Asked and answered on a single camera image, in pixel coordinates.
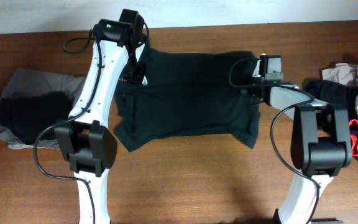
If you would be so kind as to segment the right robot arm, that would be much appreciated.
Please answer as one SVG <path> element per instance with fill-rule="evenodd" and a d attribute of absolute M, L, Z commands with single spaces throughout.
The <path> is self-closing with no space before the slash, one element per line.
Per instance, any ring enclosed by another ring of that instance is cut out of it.
<path fill-rule="evenodd" d="M 282 58 L 261 54 L 252 73 L 257 96 L 278 110 L 270 125 L 270 137 L 279 117 L 293 120 L 292 163 L 279 160 L 294 177 L 273 223 L 313 223 L 319 199 L 341 169 L 351 163 L 347 107 L 316 99 L 298 86 L 283 81 Z"/>

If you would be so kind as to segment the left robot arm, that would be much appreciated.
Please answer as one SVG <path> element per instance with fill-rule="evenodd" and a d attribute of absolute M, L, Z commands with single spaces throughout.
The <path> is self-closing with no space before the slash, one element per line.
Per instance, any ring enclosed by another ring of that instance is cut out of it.
<path fill-rule="evenodd" d="M 146 27 L 143 17 L 129 9 L 118 21 L 101 19 L 93 27 L 93 59 L 82 91 L 67 122 L 54 129 L 78 184 L 80 223 L 111 222 L 107 183 L 117 141 L 108 129 L 109 112 L 119 82 L 147 84 L 146 65 L 139 60 Z"/>

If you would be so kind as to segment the black Nike t-shirt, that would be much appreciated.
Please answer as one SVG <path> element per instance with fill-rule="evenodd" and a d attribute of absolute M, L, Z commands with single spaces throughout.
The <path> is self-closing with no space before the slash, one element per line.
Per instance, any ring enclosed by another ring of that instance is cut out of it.
<path fill-rule="evenodd" d="M 229 78 L 250 75 L 254 60 L 250 51 L 176 54 L 146 43 L 140 61 L 148 84 L 117 84 L 114 100 L 122 121 L 114 134 L 129 152 L 154 139 L 205 134 L 231 134 L 253 148 L 259 101 Z"/>

